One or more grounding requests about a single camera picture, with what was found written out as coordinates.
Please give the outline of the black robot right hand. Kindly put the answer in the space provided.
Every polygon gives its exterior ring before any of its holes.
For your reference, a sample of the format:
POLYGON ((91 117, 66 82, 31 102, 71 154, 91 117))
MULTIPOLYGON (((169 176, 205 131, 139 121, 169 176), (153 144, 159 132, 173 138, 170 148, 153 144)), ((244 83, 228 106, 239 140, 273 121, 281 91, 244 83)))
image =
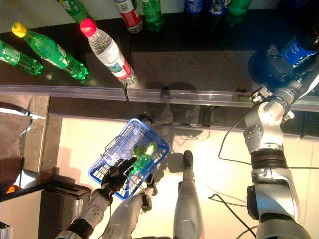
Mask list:
POLYGON ((267 88, 283 86, 298 75, 274 44, 267 49, 256 51, 249 59, 248 69, 253 81, 267 88))

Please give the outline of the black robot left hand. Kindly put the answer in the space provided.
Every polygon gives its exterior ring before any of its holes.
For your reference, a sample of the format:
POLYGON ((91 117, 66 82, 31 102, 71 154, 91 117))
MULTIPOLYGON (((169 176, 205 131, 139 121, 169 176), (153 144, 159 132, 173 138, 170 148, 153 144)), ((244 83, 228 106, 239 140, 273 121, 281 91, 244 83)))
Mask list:
POLYGON ((134 169, 133 164, 136 160, 136 157, 126 160, 120 159, 117 165, 110 167, 101 183, 101 190, 104 196, 110 199, 122 188, 127 179, 127 175, 134 169))

